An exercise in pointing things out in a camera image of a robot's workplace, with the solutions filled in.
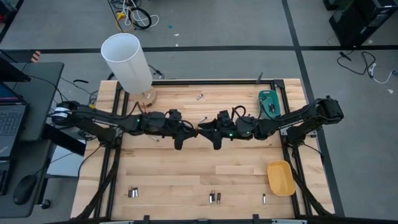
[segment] yellow container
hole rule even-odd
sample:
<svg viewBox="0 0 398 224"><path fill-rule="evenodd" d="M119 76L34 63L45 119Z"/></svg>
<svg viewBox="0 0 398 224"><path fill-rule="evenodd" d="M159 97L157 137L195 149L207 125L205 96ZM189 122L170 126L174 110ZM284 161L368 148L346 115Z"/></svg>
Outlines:
<svg viewBox="0 0 398 224"><path fill-rule="evenodd" d="M278 196L289 196L296 191L290 165L286 161L268 164L267 174L272 192Z"/></svg>

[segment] wooden table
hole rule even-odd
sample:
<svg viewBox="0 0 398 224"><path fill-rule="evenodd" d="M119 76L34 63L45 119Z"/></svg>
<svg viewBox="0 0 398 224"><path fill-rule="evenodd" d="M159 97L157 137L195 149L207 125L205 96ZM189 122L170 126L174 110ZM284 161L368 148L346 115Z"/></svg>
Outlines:
<svg viewBox="0 0 398 224"><path fill-rule="evenodd" d="M299 79L285 79L284 83L291 111L307 104ZM99 110L111 112L116 84L116 81L101 82L96 103ZM155 88L157 101L147 111L178 109L183 119L196 126L202 117L207 116L211 121L219 111L231 110L237 105L244 105L248 113L257 116L258 92L270 89L270 85L159 85ZM196 100L201 93L203 97ZM280 91L278 94L282 105ZM127 112L133 104L129 102ZM307 138L306 144L317 148L315 138ZM97 147L98 142L90 142L85 157ZM320 155L306 146L300 147L300 155L308 188L333 213ZM83 210L98 189L103 156L104 150L100 149L83 165L71 217ZM253 214L259 214L260 218L294 218L291 198L278 197L269 187L267 165L280 160L284 157L279 134L265 141L224 139L219 151L201 135L184 141L183 149L178 151L172 138L156 142L149 136L125 134L112 220L142 220L144 215L150 215L151 220L250 219ZM138 187L138 198L127 197L129 186ZM209 204L212 190L221 192L220 205ZM304 214L298 186L296 192ZM262 204L263 193L267 194L266 205ZM107 199L105 193L102 215Z"/></svg>

